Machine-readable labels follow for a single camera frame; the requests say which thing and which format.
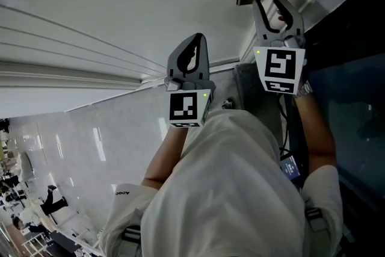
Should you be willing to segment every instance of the wire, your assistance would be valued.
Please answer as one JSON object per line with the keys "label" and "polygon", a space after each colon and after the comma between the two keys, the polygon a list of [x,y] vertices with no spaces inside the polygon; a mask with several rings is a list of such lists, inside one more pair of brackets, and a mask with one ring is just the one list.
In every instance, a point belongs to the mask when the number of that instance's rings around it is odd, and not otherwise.
{"label": "wire", "polygon": [[281,96],[282,96],[282,93],[279,93],[278,95],[277,95],[277,105],[278,105],[278,109],[279,109],[279,111],[281,112],[281,115],[282,115],[282,117],[284,117],[285,118],[285,120],[286,120],[286,133],[285,133],[285,140],[284,140],[284,142],[283,142],[283,145],[282,145],[282,147],[280,147],[279,149],[281,150],[281,152],[280,152],[280,156],[282,156],[283,155],[283,152],[284,151],[287,151],[288,153],[290,152],[290,150],[287,150],[285,147],[286,147],[286,143],[288,142],[288,135],[289,135],[289,121],[288,121],[288,116],[285,114],[285,112],[283,111],[283,107],[282,107],[282,105],[281,105],[281,103],[280,103],[280,98],[281,98]]}

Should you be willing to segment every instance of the shirt sleeve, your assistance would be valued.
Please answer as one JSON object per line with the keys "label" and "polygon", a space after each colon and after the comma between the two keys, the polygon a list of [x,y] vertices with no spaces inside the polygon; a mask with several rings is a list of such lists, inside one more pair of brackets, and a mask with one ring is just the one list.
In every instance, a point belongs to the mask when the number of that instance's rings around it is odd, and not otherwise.
{"label": "shirt sleeve", "polygon": [[302,195],[306,206],[319,208],[328,223],[331,250],[334,252],[342,235],[342,199],[337,168],[322,166],[305,180]]}
{"label": "shirt sleeve", "polygon": [[151,187],[119,184],[109,212],[107,223],[100,236],[99,247],[105,256],[111,256],[116,239],[128,226],[135,209],[144,212],[158,191]]}

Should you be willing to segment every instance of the tiled floor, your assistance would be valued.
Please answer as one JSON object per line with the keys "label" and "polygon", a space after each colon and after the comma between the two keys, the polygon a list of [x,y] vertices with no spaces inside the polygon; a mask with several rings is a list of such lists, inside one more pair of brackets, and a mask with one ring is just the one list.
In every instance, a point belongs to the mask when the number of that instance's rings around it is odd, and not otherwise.
{"label": "tiled floor", "polygon": [[[217,85],[213,109],[228,96],[238,100],[231,71],[211,80]],[[10,137],[19,151],[27,152],[35,170],[33,193],[45,198],[46,186],[54,181],[71,209],[54,217],[60,222],[78,211],[82,218],[64,225],[66,230],[87,227],[86,237],[93,243],[106,222],[115,185],[140,183],[167,132],[165,98],[161,86],[69,113],[11,119]]]}

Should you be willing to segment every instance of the person's left arm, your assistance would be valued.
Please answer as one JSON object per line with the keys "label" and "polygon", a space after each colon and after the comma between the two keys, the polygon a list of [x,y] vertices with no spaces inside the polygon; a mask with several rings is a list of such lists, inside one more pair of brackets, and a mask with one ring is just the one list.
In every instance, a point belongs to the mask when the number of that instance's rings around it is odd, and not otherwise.
{"label": "person's left arm", "polygon": [[145,187],[160,189],[179,162],[186,141],[188,129],[173,126],[167,132],[164,141],[156,151],[142,181]]}

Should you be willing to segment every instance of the person's right arm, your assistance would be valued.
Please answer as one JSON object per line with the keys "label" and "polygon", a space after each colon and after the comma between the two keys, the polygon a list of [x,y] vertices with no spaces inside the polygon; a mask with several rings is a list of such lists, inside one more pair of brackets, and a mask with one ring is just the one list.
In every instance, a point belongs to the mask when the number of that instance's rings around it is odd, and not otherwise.
{"label": "person's right arm", "polygon": [[309,174],[325,165],[337,166],[336,146],[313,94],[295,98],[309,150]]}

